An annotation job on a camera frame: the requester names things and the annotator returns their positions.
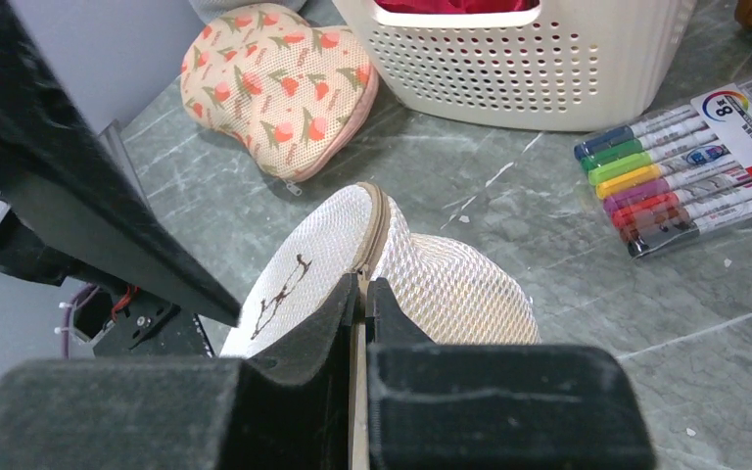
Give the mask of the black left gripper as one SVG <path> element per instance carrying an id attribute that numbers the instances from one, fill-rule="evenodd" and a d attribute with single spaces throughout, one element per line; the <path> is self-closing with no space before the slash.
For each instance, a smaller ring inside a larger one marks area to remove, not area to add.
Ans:
<path id="1" fill-rule="evenodd" d="M 133 285 L 237 323 L 239 301 L 146 207 L 6 1 L 0 1 L 0 193 L 8 203 L 0 199 L 0 272 L 54 286 L 68 277 L 110 289 Z"/>

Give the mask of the white mesh laundry bag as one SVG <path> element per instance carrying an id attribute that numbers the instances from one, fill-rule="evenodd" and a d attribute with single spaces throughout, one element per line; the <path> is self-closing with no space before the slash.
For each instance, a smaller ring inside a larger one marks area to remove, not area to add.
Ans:
<path id="1" fill-rule="evenodd" d="M 270 420 L 321 428 L 295 467 L 369 467 L 367 353 L 391 339 L 446 345 L 535 344 L 518 283 L 474 248 L 412 232 L 371 183 L 335 192 L 284 240 L 221 349 L 321 403 L 277 401 Z"/>

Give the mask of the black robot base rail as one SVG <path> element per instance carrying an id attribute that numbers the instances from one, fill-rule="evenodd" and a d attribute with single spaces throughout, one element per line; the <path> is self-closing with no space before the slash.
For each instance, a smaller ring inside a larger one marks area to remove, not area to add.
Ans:
<path id="1" fill-rule="evenodd" d="M 90 346 L 97 357 L 214 356 L 197 314 L 138 287 L 117 295 L 88 284 L 60 308 L 65 315 L 56 333 L 65 358 L 71 340 Z"/>

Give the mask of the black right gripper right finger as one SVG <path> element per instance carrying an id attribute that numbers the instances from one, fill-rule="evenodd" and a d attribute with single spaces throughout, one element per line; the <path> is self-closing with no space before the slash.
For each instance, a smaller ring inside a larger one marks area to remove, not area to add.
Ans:
<path id="1" fill-rule="evenodd" d="M 366 291 L 373 469 L 652 469 L 631 381 L 584 345 L 438 345 L 384 279 Z"/>

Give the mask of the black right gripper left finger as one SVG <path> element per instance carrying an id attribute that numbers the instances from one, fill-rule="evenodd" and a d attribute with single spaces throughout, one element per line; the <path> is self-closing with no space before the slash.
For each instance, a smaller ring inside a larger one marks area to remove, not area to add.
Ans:
<path id="1" fill-rule="evenodd" d="M 0 469 L 347 469 L 357 291 L 248 359 L 25 363 L 0 380 Z"/>

